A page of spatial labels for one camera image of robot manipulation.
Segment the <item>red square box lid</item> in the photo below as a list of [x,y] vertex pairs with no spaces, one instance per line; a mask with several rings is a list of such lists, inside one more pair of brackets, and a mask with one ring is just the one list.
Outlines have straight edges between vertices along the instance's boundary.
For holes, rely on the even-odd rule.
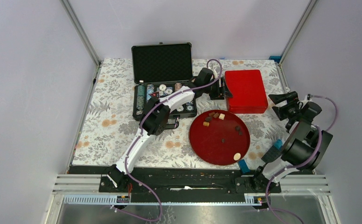
[[262,114],[268,107],[260,70],[229,70],[224,75],[231,97],[227,110],[235,114]]

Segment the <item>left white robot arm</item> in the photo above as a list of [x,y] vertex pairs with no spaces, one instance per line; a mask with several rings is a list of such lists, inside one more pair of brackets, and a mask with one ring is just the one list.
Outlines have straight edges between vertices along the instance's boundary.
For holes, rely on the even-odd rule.
[[129,175],[140,157],[140,153],[150,143],[154,136],[161,135],[167,126],[169,115],[180,106],[201,97],[204,93],[210,93],[209,88],[220,82],[223,73],[222,65],[219,65],[219,73],[210,69],[207,65],[202,68],[198,76],[191,78],[185,86],[164,98],[152,97],[142,113],[139,127],[132,143],[122,157],[113,164],[106,174],[110,180],[110,186],[117,192],[127,188]]

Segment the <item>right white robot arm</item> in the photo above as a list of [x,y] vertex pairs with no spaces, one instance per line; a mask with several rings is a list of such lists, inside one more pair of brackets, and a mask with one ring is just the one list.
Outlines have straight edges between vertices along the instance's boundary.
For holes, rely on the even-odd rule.
[[270,94],[275,104],[272,108],[279,120],[288,120],[287,140],[280,148],[280,155],[272,162],[257,168],[250,179],[255,192],[269,191],[286,175],[315,169],[323,158],[333,135],[313,124],[313,120],[322,112],[322,108],[312,101],[308,94],[300,100],[297,92]]

